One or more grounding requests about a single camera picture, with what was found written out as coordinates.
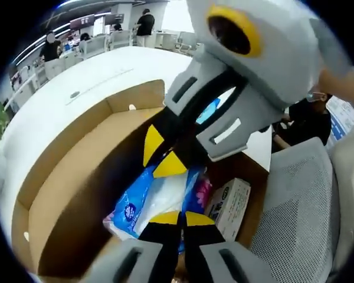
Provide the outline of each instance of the person's arm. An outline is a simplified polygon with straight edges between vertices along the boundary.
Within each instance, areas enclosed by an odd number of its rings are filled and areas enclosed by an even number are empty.
[[[134,29],[139,28],[142,25],[142,23],[143,23],[143,16],[141,16],[139,18],[139,20],[137,21],[137,24],[135,24],[135,26],[134,26]]]
[[[324,69],[320,73],[319,88],[324,93],[333,94],[339,99],[354,104],[354,68],[343,78],[338,78]]]
[[[40,58],[44,59],[44,56],[45,56],[45,48],[42,47],[41,52],[40,52]]]
[[[291,122],[291,118],[290,118],[290,115],[287,114],[287,113],[284,113],[283,116],[282,116],[282,119],[281,121],[285,124],[287,124],[288,122]]]
[[[273,137],[273,141],[278,145],[281,149],[286,149],[290,147],[288,143],[286,143],[278,134],[275,134]]]
[[[155,25],[155,17],[152,16],[152,29],[153,29],[153,26]]]

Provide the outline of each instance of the office ceiling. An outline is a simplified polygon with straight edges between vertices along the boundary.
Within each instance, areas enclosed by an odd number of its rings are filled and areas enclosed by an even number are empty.
[[[165,1],[168,0],[61,0],[61,5],[46,13],[40,19],[39,25],[29,31],[22,42],[19,42],[17,54],[47,31],[67,24],[73,19],[91,14],[110,12],[111,7],[117,4],[141,5]]]
[[[91,14],[110,12],[110,8],[117,4],[141,5],[164,1],[166,0],[79,0],[74,2],[61,1],[66,2],[67,4],[59,6],[55,10],[50,11],[47,15],[45,15],[45,17],[41,20],[39,28],[40,31],[46,32],[49,29],[60,27],[61,25],[70,22],[72,19]]]

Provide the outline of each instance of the white box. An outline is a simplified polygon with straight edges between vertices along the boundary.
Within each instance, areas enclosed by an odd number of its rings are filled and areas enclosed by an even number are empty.
[[[215,191],[205,214],[215,221],[215,225],[226,241],[234,241],[247,208],[250,185],[233,179]]]

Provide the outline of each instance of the cardboard box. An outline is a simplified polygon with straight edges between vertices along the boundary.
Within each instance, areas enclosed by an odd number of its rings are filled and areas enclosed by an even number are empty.
[[[236,240],[249,194],[249,184],[235,178],[214,192],[206,208],[205,214],[215,221],[226,241]]]
[[[74,282],[119,242],[102,220],[142,172],[145,135],[163,98],[161,80],[113,94],[44,150],[22,184],[12,223],[13,250],[30,272],[45,282]],[[128,111],[130,104],[137,110]],[[242,153],[204,165],[214,188],[235,177],[251,185],[237,235],[249,246],[262,214],[268,173]]]

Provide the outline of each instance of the plastic bag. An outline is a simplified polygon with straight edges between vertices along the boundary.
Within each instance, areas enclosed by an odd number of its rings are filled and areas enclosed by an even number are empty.
[[[142,233],[154,216],[182,209],[187,178],[188,172],[157,178],[153,181],[148,191],[141,216],[134,227],[138,235]]]
[[[153,182],[155,166],[146,168],[119,199],[113,212],[114,226],[138,238],[133,228],[142,212],[148,190]]]
[[[205,208],[208,204],[209,195],[211,193],[212,185],[203,170],[190,170],[191,182],[186,187],[185,199],[183,201],[182,212],[191,211],[195,213],[204,214]]]

